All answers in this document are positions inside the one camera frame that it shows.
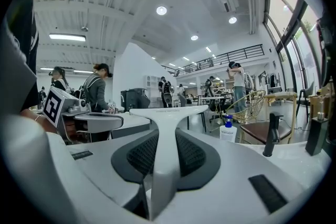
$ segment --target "black hair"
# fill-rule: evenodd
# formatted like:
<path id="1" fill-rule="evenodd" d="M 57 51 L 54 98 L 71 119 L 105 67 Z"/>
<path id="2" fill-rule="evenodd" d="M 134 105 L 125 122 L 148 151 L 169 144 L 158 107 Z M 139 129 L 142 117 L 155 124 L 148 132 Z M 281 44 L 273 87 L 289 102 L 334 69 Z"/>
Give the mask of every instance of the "black hair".
<path id="1" fill-rule="evenodd" d="M 61 76 L 62 76 L 62 78 L 63 78 L 63 80 L 64 80 L 64 82 L 65 82 L 65 85 L 69 86 L 69 84 L 67 82 L 67 79 L 65 78 L 65 70 L 62 67 L 54 67 L 53 72 L 54 71 L 57 71 L 58 73 L 60 73 Z"/>

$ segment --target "gray jacket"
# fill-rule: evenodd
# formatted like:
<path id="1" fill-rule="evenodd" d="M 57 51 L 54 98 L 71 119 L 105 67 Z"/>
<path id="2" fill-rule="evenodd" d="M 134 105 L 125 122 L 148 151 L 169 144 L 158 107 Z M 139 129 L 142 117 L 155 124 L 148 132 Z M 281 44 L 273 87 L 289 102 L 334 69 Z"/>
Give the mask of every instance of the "gray jacket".
<path id="1" fill-rule="evenodd" d="M 93 73 L 84 83 L 84 88 L 87 89 L 89 94 L 86 94 L 86 102 L 91 106 L 99 104 L 103 110 L 108 110 L 109 106 L 105 102 L 105 81 L 99 77 L 98 74 Z"/>

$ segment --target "railing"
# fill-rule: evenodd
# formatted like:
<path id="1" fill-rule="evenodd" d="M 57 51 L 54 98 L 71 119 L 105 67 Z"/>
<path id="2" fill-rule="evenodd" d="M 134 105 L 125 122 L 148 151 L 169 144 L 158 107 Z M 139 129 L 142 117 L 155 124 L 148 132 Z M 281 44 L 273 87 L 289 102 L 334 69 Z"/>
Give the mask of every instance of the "railing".
<path id="1" fill-rule="evenodd" d="M 240 50 L 234 50 L 225 54 L 217 55 L 216 57 L 210 57 L 203 59 L 196 63 L 184 66 L 182 68 L 175 70 L 175 76 L 188 74 L 191 72 L 199 71 L 202 69 L 219 66 L 219 65 L 228 65 L 230 62 L 239 62 L 244 59 L 249 59 L 253 57 L 263 56 L 264 50 L 262 49 L 262 44 L 247 47 Z"/>

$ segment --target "chair backrest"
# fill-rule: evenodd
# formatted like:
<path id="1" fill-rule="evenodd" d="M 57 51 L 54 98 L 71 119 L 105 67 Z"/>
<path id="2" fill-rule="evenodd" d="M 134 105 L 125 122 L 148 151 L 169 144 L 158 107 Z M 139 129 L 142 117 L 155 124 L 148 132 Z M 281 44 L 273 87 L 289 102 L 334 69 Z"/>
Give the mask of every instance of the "chair backrest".
<path id="1" fill-rule="evenodd" d="M 312 82 L 312 84 L 310 85 L 310 87 L 308 89 L 306 89 L 306 96 L 310 96 L 313 94 L 313 90 L 314 90 L 314 81 Z"/>
<path id="2" fill-rule="evenodd" d="M 232 105 L 228 107 L 226 111 L 228 114 L 232 115 L 233 119 L 235 120 L 249 122 L 250 120 L 256 119 L 261 108 L 263 107 L 265 94 L 266 92 L 263 90 L 252 92 L 247 96 L 244 96 L 243 98 L 234 102 Z M 235 105 L 238 105 L 240 101 L 245 101 L 245 98 L 247 97 L 249 97 L 250 99 L 250 104 L 247 105 L 246 109 L 233 114 L 229 112 L 229 110 L 234 108 Z"/>

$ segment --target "ceiling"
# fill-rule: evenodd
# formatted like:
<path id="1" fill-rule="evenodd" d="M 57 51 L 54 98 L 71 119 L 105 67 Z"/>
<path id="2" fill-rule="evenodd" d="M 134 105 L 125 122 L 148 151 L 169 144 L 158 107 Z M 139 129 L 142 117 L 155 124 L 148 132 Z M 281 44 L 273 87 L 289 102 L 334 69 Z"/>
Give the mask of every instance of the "ceiling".
<path id="1" fill-rule="evenodd" d="M 186 65 L 209 57 L 206 46 L 216 51 L 223 37 L 248 33 L 249 0 L 238 0 L 236 13 L 221 10 L 217 0 L 35 0 L 34 11 L 40 40 L 37 69 L 63 66 L 92 70 L 93 63 L 114 59 L 128 42 L 138 44 L 163 65 Z M 167 14 L 158 15 L 160 5 Z M 234 25 L 229 18 L 236 16 Z M 50 33 L 85 35 L 86 42 L 51 40 Z M 191 41 L 198 35 L 197 41 Z"/>

